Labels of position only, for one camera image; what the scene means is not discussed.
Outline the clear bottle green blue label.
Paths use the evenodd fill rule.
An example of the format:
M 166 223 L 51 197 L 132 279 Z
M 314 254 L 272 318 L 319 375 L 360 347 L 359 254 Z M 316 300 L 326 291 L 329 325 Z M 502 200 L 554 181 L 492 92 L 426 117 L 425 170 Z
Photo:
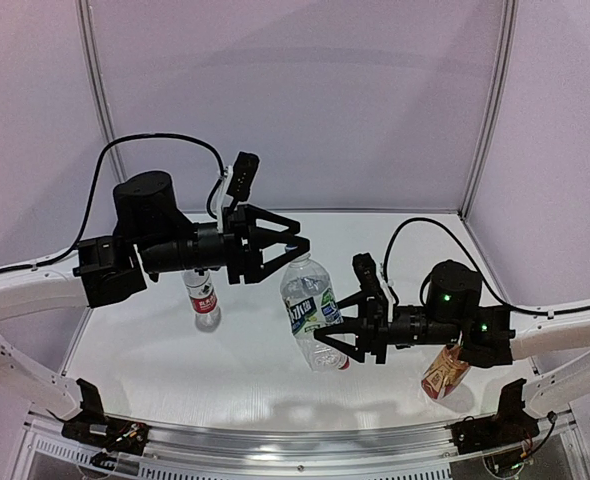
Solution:
M 339 371 L 349 357 L 313 336 L 318 328 L 343 322 L 329 272 L 306 253 L 287 266 L 280 295 L 292 336 L 308 367 L 319 373 Z

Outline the clear bottle red label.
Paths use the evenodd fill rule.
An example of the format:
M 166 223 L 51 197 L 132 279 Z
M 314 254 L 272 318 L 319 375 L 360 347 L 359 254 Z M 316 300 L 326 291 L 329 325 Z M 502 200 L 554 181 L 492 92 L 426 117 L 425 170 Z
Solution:
M 222 313 L 210 273 L 187 270 L 182 273 L 195 316 L 196 328 L 201 332 L 212 333 L 221 323 Z

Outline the red bottle cap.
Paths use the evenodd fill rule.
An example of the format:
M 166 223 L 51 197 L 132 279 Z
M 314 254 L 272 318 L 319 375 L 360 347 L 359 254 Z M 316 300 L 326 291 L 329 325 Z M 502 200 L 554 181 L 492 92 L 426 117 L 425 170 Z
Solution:
M 350 367 L 350 360 L 346 359 L 345 362 L 341 366 L 338 367 L 338 370 L 343 371 L 343 370 L 348 369 L 349 367 Z

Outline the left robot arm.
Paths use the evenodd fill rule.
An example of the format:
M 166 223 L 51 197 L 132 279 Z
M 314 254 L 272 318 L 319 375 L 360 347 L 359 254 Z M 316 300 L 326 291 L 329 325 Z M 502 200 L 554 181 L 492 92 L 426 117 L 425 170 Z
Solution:
M 121 303 L 167 272 L 225 269 L 230 284 L 256 284 L 309 251 L 299 222 L 248 204 L 250 188 L 243 181 L 225 185 L 232 202 L 207 223 L 192 222 L 178 209 L 166 172 L 145 172 L 118 185 L 112 234 L 81 240 L 69 252 L 0 267 L 0 322 Z M 104 419 L 93 384 L 60 378 L 1 335 L 0 385 L 62 422 Z

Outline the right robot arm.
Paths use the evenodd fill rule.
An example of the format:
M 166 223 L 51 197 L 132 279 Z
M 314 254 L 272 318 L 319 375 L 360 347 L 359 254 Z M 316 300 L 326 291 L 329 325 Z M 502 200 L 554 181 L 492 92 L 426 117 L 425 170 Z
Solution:
M 458 347 L 458 360 L 489 369 L 543 353 L 582 348 L 583 355 L 534 380 L 503 387 L 498 409 L 513 408 L 543 418 L 590 394 L 589 304 L 535 310 L 482 306 L 482 275 L 447 260 L 428 275 L 424 304 L 397 306 L 370 255 L 356 255 L 353 270 L 359 290 L 338 306 L 354 306 L 357 315 L 314 333 L 317 341 L 351 359 L 362 363 L 372 355 L 383 364 L 391 345 L 449 345 Z

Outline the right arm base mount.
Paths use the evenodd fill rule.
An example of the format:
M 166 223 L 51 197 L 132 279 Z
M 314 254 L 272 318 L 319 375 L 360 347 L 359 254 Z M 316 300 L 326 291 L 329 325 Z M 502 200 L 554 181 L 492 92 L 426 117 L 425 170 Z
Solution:
M 447 426 L 460 455 L 517 444 L 539 435 L 539 420 L 525 412 L 525 384 L 525 379 L 518 379 L 505 385 L 494 414 Z

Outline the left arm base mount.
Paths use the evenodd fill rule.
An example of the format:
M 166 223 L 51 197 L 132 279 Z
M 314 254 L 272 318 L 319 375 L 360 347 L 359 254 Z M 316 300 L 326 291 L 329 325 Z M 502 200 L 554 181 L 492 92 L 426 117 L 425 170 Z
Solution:
M 113 470 L 119 453 L 142 456 L 150 426 L 107 415 L 97 387 L 82 379 L 76 384 L 81 392 L 81 411 L 63 422 L 62 436 L 98 448 L 89 460 L 93 467 Z

